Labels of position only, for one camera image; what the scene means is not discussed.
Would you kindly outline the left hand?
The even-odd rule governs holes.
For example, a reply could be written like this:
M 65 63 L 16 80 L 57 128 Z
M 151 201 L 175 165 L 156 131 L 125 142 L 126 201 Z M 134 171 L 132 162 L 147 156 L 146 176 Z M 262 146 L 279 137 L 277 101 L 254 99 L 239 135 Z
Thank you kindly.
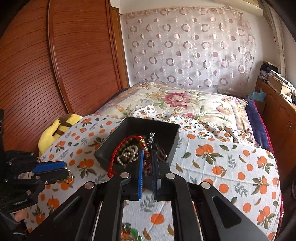
M 16 222 L 20 222 L 29 217 L 29 214 L 26 209 L 22 209 L 13 213 L 13 218 Z

